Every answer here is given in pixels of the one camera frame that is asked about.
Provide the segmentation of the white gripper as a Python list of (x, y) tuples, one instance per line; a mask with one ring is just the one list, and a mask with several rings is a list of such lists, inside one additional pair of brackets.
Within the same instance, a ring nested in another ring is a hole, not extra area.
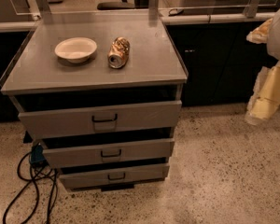
[[(255, 44), (266, 44), (273, 19), (266, 20), (246, 36)], [(250, 97), (245, 113), (245, 121), (259, 125), (268, 120), (280, 105), (280, 61), (271, 69), (262, 67), (257, 75), (253, 95)]]

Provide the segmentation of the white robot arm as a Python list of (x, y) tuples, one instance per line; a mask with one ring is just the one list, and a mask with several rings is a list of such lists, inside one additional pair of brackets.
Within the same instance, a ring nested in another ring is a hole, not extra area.
[(261, 68), (247, 104), (245, 120), (258, 125), (271, 118), (280, 106), (280, 8), (272, 18), (250, 32), (246, 40), (264, 43), (268, 54), (277, 60), (272, 68)]

